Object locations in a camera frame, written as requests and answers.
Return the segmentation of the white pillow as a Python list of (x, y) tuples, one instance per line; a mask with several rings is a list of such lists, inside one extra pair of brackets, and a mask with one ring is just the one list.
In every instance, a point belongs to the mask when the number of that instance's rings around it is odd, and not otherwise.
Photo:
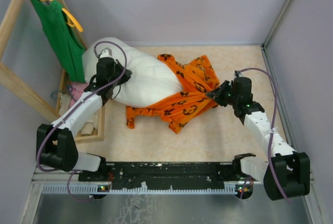
[(82, 55), (85, 81), (88, 83), (96, 74), (96, 57), (104, 50), (124, 65), (127, 57), (127, 70), (132, 72), (128, 82), (113, 90), (112, 99), (132, 107), (147, 107), (180, 92), (183, 87), (174, 72), (162, 61), (133, 48), (113, 37), (95, 41)]

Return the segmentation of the orange patterned pillowcase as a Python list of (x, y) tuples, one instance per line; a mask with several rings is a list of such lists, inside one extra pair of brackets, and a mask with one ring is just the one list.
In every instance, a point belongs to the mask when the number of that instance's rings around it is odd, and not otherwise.
[(176, 61), (173, 55), (160, 54), (158, 60), (166, 64), (176, 75), (182, 89), (147, 107), (126, 107), (126, 125), (135, 127), (137, 116), (159, 116), (169, 124), (169, 129), (178, 134), (193, 118), (200, 116), (218, 104), (206, 96), (220, 86), (220, 81), (206, 55), (193, 59), (188, 64)]

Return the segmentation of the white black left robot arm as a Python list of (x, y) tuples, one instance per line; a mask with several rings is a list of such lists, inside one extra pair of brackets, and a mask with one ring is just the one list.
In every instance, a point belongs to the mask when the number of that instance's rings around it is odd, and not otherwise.
[(38, 127), (36, 162), (39, 170), (84, 170), (98, 181), (107, 177), (108, 167), (101, 164), (101, 157), (79, 152), (74, 138), (85, 122), (111, 99), (114, 88), (127, 82), (132, 73), (127, 64), (111, 57), (101, 57), (96, 71), (81, 97), (65, 114), (49, 125)]

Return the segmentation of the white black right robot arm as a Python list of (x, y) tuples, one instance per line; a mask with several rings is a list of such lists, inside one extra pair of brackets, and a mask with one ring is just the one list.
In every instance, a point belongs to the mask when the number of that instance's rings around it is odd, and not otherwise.
[(266, 194), (273, 201), (309, 194), (310, 158), (305, 152), (298, 153), (273, 127), (264, 108), (253, 100), (249, 78), (226, 80), (206, 96), (220, 106), (230, 105), (234, 115), (266, 152), (267, 161), (249, 154), (235, 157), (232, 172), (236, 179), (251, 176), (264, 185)]

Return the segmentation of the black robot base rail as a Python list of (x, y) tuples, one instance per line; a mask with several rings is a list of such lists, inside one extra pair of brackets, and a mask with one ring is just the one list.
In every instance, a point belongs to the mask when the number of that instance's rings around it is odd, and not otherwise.
[(149, 190), (215, 190), (246, 177), (231, 162), (105, 162), (95, 172), (82, 171), (79, 181), (106, 181), (115, 190), (140, 188), (143, 182)]

